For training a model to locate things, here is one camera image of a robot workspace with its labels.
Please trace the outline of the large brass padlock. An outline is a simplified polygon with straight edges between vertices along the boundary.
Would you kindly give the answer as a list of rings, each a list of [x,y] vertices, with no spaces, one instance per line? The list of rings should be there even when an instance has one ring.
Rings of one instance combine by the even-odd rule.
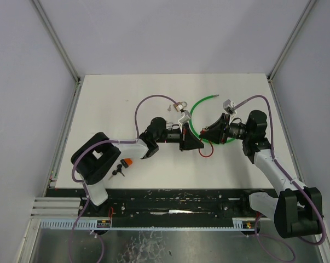
[[[182,112],[187,107],[187,103],[185,101],[176,102],[173,104],[173,107],[177,112]]]

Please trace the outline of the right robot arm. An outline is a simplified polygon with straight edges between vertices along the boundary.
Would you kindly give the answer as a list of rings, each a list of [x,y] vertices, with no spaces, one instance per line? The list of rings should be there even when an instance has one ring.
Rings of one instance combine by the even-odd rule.
[[[242,141],[244,155],[267,177],[277,194],[273,198],[264,192],[252,193],[250,207],[271,219],[282,238],[324,233],[320,191],[287,174],[266,137],[267,127],[267,116],[260,110],[251,111],[246,123],[234,123],[224,113],[199,136],[215,144],[225,144],[228,138]]]

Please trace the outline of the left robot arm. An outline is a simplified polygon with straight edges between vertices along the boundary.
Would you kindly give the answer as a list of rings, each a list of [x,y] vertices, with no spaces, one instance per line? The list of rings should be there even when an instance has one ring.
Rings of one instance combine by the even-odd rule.
[[[100,206],[108,199],[104,178],[122,175],[134,159],[150,158],[158,152],[159,143],[176,143],[180,151],[204,148],[188,123],[168,126],[166,120],[156,117],[135,141],[111,140],[103,132],[96,133],[72,155],[72,179],[83,184],[93,205]]]

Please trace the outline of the red cable lock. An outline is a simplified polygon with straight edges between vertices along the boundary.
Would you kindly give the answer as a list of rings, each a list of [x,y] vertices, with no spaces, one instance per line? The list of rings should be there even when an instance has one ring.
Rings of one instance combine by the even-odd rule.
[[[206,146],[203,149],[199,149],[198,153],[202,158],[210,158],[213,156],[214,152],[215,152],[215,148],[213,146],[213,143],[208,140],[208,139],[204,139],[201,136],[204,135],[207,132],[206,129],[202,129],[200,132],[200,141],[204,142],[206,144]]]

